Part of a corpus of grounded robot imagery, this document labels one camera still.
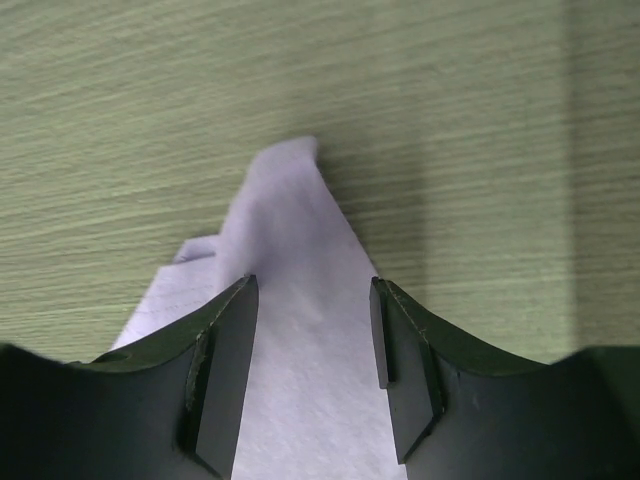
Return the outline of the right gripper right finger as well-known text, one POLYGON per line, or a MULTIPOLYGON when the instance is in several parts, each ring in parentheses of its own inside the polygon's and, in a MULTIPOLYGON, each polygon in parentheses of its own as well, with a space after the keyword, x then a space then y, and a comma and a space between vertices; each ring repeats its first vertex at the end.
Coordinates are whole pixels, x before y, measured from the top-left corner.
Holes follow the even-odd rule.
POLYGON ((639 350, 552 364, 509 353, 374 278, 371 328, 398 462, 411 479, 635 479, 639 350))

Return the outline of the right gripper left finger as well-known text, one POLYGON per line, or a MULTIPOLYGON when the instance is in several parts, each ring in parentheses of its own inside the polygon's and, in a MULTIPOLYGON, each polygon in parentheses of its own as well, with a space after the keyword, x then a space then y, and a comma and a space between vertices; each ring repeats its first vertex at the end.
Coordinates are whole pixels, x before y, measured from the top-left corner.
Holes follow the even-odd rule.
POLYGON ((89 363, 1 347, 5 479, 227 479, 259 303, 244 277, 89 363))

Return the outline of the lavender t-shirt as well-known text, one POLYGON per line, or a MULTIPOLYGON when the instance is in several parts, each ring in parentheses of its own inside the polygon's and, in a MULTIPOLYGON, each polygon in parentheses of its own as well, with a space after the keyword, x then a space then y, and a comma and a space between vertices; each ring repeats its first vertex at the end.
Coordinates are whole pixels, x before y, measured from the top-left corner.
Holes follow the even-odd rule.
POLYGON ((187 240, 157 271, 116 343, 253 274, 259 310, 234 477, 402 479, 374 358, 375 269, 316 156, 311 136, 260 152, 220 231, 187 240))

